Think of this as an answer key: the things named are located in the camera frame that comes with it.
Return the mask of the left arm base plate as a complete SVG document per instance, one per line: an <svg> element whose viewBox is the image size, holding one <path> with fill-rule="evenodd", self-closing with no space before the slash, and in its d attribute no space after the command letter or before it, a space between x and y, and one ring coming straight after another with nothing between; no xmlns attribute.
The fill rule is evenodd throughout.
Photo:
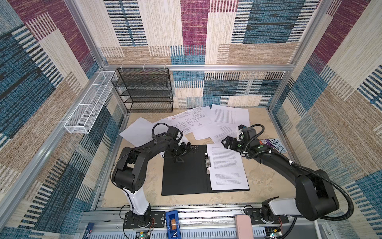
<svg viewBox="0 0 382 239"><path fill-rule="evenodd" d="M153 211L144 215L137 215L131 211L125 214L123 229L149 229L165 227L165 211Z"/></svg>

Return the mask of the red folder black inside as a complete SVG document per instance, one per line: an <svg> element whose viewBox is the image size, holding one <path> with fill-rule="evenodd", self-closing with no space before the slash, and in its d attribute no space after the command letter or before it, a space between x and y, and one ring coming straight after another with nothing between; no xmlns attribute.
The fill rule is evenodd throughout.
<svg viewBox="0 0 382 239"><path fill-rule="evenodd" d="M174 163L174 160L165 157L161 195L175 196L244 191L212 190L207 144L193 145L193 148L195 152L183 156L184 163Z"/></svg>

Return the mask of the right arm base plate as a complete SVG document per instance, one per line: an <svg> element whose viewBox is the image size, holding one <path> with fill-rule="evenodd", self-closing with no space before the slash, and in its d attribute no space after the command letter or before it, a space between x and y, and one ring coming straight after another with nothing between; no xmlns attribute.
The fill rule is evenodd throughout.
<svg viewBox="0 0 382 239"><path fill-rule="evenodd" d="M287 216L276 216L269 210L262 210L261 208L244 207L243 212L250 217L253 225L265 225L265 224L288 224L289 219Z"/></svg>

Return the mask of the printed text sheet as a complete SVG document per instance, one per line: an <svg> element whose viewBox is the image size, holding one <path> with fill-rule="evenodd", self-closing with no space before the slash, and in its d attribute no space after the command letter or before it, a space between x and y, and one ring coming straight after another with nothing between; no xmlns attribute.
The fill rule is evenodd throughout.
<svg viewBox="0 0 382 239"><path fill-rule="evenodd" d="M221 144L207 144L210 159L211 189L214 191L249 190L240 153Z"/></svg>

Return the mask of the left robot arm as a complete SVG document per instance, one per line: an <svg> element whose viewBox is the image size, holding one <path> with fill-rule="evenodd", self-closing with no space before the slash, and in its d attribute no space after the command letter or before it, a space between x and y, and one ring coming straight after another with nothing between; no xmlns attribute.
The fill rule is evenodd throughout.
<svg viewBox="0 0 382 239"><path fill-rule="evenodd" d="M152 222L151 205L142 189L146 179L148 162L163 152L164 157L183 163L183 156L194 152L190 142L183 142L183 131L159 122L152 127L152 140L135 148L126 147L110 174L111 182L121 189L128 199L130 211L126 214L139 227Z"/></svg>

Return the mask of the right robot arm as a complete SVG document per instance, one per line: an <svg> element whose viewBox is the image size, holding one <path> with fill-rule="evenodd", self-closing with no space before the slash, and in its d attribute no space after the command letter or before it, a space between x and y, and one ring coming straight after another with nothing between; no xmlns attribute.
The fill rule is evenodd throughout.
<svg viewBox="0 0 382 239"><path fill-rule="evenodd" d="M277 216L302 217L309 221L323 219L344 221L354 213L354 204L349 194L333 182L323 170L312 170L288 159L275 148L261 143L256 124L239 126L238 137L226 137L222 145L253 159L287 179L295 187L292 198L274 197L262 203L261 214L266 222Z"/></svg>

